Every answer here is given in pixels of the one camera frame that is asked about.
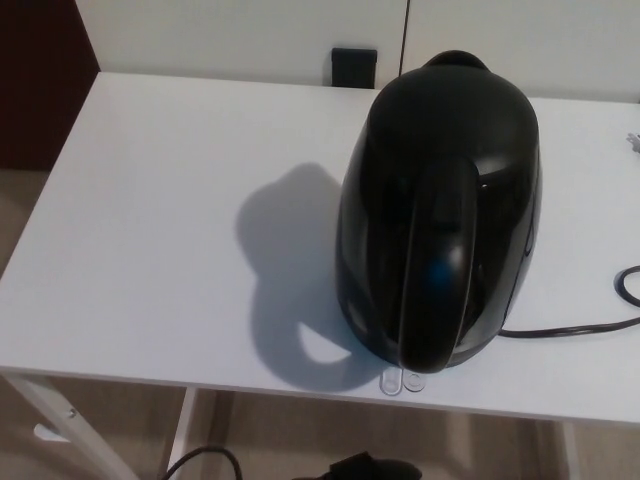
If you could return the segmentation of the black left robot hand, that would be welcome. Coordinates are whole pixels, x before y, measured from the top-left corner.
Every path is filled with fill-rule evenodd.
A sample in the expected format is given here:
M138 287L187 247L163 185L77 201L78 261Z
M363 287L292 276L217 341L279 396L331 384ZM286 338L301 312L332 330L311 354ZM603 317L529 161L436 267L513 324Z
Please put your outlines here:
M321 479L329 480L419 480L422 472L402 460L376 459L362 452L329 467Z

